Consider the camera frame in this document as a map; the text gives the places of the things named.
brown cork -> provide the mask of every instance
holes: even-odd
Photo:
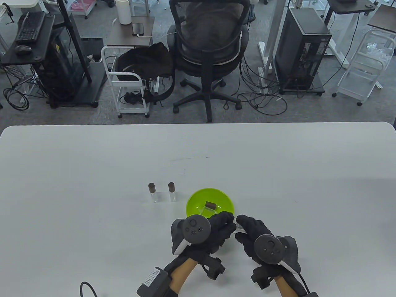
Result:
[[[169,192],[175,192],[175,184],[173,182],[168,183]]]
[[[151,194],[155,193],[155,185],[154,185],[154,183],[149,183],[148,186],[149,186],[148,188],[149,188],[150,193]]]
[[[216,207],[217,207],[217,204],[209,202],[209,201],[206,201],[205,207],[215,210]]]

lime green bowl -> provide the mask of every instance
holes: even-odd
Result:
[[[216,209],[212,210],[206,208],[205,204],[207,201],[216,203]],[[213,188],[206,188],[195,192],[191,195],[186,205],[187,216],[203,215],[204,217],[210,218],[221,211],[234,213],[234,205],[225,193]]]

floor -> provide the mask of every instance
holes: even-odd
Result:
[[[255,7],[257,19],[252,23],[249,31],[249,44],[245,53],[249,66],[252,69],[262,66],[258,51],[258,41],[265,41],[269,31],[270,16],[273,11],[275,0],[270,0],[268,5],[262,2]],[[173,23],[169,10],[169,2],[159,0],[151,8],[151,15],[156,17],[154,23],[154,42],[166,44],[166,32]],[[89,18],[85,20],[76,16],[76,23],[82,37],[103,37],[106,40],[111,31],[112,20],[116,17],[116,8],[109,8],[106,3],[99,2],[92,10]],[[352,45],[353,52],[360,42],[363,34],[368,30],[369,16],[361,14],[359,26]],[[337,15],[332,27],[335,37],[340,29],[348,21],[350,16]],[[4,19],[0,24],[0,30],[7,41],[12,41],[16,34],[15,24],[6,25]],[[345,51],[349,47],[350,39],[344,45]],[[259,114],[247,103],[243,104],[242,110],[230,108],[225,110],[223,103],[212,101],[214,123],[257,123],[257,122],[353,122],[353,121],[385,121],[393,124],[396,115],[396,58],[393,57],[386,73],[379,80],[384,86],[382,90],[375,89],[369,100],[358,107],[356,100],[339,95],[331,97],[344,70],[338,72],[325,86],[323,96],[306,95],[298,99],[295,95],[284,95],[287,101],[287,111],[279,116],[266,116]],[[319,75],[323,82],[327,81],[340,67],[335,57],[325,57],[319,68]],[[189,87],[182,88],[178,84],[185,75],[176,73],[176,87],[174,93],[163,101],[163,107],[155,105],[150,111],[150,118],[143,115],[124,115],[122,119],[117,117],[116,109],[111,97],[109,85],[106,83],[99,99],[99,107],[74,107],[50,109],[43,99],[30,99],[30,108],[20,112],[13,110],[0,95],[0,102],[4,108],[0,110],[0,132],[11,125],[65,125],[65,124],[163,124],[163,123],[205,123],[206,113],[203,102],[190,103],[180,107],[179,114],[173,114],[172,103],[192,93]],[[225,77],[227,85],[222,89],[227,94],[232,94],[238,86],[239,70]],[[0,89],[9,87],[4,74],[0,73]],[[267,113],[282,111],[285,105],[282,101],[271,101],[263,109]]]

office chair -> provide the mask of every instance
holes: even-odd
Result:
[[[210,123],[212,99],[232,102],[235,103],[236,110],[242,109],[239,99],[216,92],[215,88],[225,86],[223,77],[236,69],[244,56],[249,32],[242,23],[249,12],[249,0],[170,0],[169,5],[175,25],[169,28],[167,42],[175,68],[187,75],[201,77],[202,83],[201,88],[187,79],[180,82],[182,87],[190,86],[197,92],[174,103],[173,113],[179,112],[180,105],[203,100]],[[228,14],[230,10],[224,11],[225,8],[232,10],[232,18]],[[227,28],[229,33],[207,30],[208,22],[213,21],[222,28]],[[223,39],[221,44],[225,45],[216,47],[219,36]]]

keyboard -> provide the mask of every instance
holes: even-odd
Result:
[[[17,44],[35,43],[43,25],[46,13],[43,11],[28,12],[15,39]]]

